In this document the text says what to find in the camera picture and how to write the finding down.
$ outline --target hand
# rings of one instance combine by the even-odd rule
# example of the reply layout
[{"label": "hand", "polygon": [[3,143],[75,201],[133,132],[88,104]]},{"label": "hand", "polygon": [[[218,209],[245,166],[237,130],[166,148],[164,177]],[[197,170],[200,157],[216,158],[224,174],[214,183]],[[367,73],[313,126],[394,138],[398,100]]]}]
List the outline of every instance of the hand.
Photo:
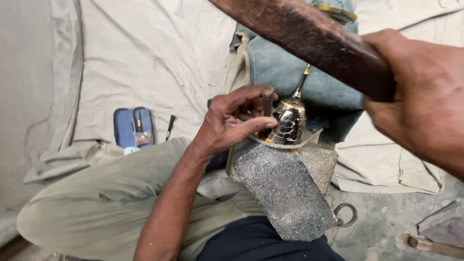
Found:
[{"label": "hand", "polygon": [[464,49],[404,38],[387,29],[364,36],[397,82],[393,103],[364,98],[375,127],[418,157],[464,173]]},{"label": "hand", "polygon": [[[192,142],[198,147],[199,153],[212,157],[256,131],[277,126],[274,117],[262,116],[261,94],[265,88],[268,87],[242,86],[227,95],[215,96]],[[274,100],[277,99],[277,94],[274,94]]]}]

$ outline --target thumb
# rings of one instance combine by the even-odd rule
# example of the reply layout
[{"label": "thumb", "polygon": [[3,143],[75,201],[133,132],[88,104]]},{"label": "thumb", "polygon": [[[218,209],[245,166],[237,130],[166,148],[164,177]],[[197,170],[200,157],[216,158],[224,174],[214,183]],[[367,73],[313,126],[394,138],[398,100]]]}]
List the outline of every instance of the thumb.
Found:
[{"label": "thumb", "polygon": [[376,102],[365,96],[362,106],[378,131],[390,139],[398,141],[403,129],[401,127],[401,102]]},{"label": "thumb", "polygon": [[256,117],[242,122],[232,129],[228,130],[231,140],[239,142],[248,135],[257,131],[274,128],[277,126],[277,120],[274,117]]}]

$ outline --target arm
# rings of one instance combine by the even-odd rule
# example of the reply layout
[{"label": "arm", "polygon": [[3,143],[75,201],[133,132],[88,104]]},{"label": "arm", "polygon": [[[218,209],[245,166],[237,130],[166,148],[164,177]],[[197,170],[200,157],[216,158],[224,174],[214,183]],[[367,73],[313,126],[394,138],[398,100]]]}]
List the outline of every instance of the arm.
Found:
[{"label": "arm", "polygon": [[200,130],[177,163],[142,229],[135,261],[177,259],[198,184],[211,158],[255,131],[277,125],[274,118],[259,116],[265,88],[243,86],[228,95],[214,97]]},{"label": "arm", "polygon": [[464,48],[387,29],[364,37],[395,75],[393,103],[365,98],[375,127],[419,158],[464,177]]}]

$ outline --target blue cloth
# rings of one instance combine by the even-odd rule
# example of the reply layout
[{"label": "blue cloth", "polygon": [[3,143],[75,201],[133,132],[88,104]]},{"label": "blue cloth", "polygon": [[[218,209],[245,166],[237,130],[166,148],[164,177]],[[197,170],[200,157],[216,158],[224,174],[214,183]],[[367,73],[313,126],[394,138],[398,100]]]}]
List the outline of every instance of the blue cloth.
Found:
[{"label": "blue cloth", "polygon": [[[318,3],[353,11],[351,0],[327,0]],[[345,27],[358,32],[356,23]],[[251,39],[245,48],[249,60],[250,83],[273,86],[279,96],[289,96],[296,88],[307,63],[241,24],[237,24],[236,33],[245,34]],[[239,43],[235,34],[230,45],[231,52],[236,51]],[[324,128],[322,139],[327,142],[343,142],[362,114],[362,94],[315,67],[311,68],[303,85],[302,100],[307,109],[306,129]]]}]

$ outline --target engraved pattern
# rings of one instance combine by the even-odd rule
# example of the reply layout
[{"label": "engraved pattern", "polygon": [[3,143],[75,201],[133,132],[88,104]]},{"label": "engraved pattern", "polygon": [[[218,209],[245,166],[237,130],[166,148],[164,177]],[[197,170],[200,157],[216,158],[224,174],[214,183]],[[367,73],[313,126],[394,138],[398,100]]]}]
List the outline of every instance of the engraved pattern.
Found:
[{"label": "engraved pattern", "polygon": [[277,144],[300,144],[306,125],[306,113],[301,100],[279,100],[274,116],[278,124],[268,138]]}]

